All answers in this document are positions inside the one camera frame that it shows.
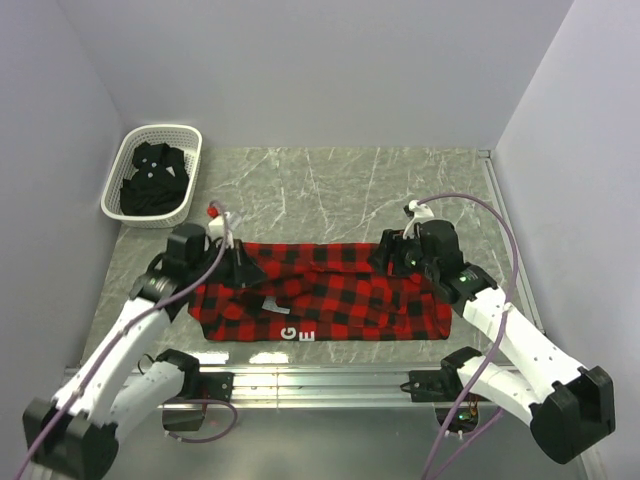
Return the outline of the red black plaid shirt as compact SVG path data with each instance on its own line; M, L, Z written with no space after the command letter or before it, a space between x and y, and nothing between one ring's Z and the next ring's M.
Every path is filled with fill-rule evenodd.
M215 342L445 340L452 310L427 279L378 273L371 243L247 243L266 274L252 287L210 277L188 313Z

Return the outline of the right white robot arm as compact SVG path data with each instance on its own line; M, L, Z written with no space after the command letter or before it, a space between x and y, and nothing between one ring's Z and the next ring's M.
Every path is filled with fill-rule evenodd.
M468 393L490 400L527 425L541 450L559 464L615 431L610 375L560 350L485 270L466 261L452 223L428 220L408 233L387 229L369 263L379 273L429 280L437 299L489 338L515 367L509 371L487 363L480 351L464 347L442 359L437 372L410 372L413 401L460 400Z

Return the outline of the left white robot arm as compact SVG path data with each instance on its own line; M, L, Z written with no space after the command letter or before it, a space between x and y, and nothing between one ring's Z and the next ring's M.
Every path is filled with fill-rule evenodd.
M139 378L129 378L146 348L208 280L249 286L265 275L233 236L231 217L185 223L134 282L115 324L83 367L51 399L35 398L22 416L25 461L71 479L102 479L124 439L153 410L186 403L228 407L232 381L210 387L199 360L168 349Z

